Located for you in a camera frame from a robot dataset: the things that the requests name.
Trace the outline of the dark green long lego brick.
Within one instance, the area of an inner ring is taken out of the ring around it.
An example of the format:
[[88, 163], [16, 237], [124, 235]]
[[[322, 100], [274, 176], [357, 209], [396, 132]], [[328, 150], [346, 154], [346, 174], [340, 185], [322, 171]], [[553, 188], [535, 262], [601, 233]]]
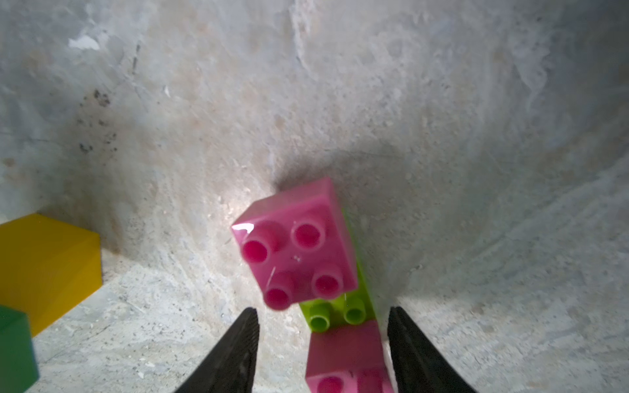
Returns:
[[1, 306], [1, 392], [26, 392], [38, 380], [28, 316]]

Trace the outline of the lime green lego brick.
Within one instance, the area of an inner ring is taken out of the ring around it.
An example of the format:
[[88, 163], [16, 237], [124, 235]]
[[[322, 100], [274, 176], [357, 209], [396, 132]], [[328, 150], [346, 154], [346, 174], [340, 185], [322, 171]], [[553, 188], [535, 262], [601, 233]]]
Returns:
[[359, 243], [349, 214], [345, 210], [342, 212], [355, 251], [359, 286], [356, 290], [343, 293], [334, 300], [316, 299], [300, 303], [300, 310], [311, 332], [323, 333], [330, 329], [357, 326], [376, 319], [369, 286], [365, 280]]

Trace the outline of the yellow lego brick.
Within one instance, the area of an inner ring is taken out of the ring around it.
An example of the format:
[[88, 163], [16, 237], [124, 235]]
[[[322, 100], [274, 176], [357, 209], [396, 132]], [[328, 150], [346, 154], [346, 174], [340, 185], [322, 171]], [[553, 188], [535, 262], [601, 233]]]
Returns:
[[102, 285], [95, 232], [40, 214], [1, 225], [1, 304], [28, 316], [32, 337]]

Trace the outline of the magenta lego brick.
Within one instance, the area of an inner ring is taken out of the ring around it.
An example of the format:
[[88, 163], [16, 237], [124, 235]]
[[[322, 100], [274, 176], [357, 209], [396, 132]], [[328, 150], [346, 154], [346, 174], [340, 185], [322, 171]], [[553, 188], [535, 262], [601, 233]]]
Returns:
[[334, 300], [359, 286], [355, 250], [328, 177], [255, 201], [231, 231], [270, 309]]
[[311, 334], [305, 380], [312, 392], [393, 392], [377, 321]]

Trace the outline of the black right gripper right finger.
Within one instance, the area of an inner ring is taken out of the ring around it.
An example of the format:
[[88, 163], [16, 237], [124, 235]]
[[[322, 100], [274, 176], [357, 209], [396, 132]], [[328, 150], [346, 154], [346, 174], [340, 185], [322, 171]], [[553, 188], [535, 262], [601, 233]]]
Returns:
[[390, 309], [388, 339], [399, 392], [475, 393], [401, 306]]

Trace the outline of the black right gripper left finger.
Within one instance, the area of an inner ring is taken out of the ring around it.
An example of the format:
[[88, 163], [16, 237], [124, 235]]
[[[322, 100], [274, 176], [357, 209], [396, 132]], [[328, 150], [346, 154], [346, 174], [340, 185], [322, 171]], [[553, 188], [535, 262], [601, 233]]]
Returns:
[[257, 310], [247, 307], [176, 392], [252, 393], [259, 339]]

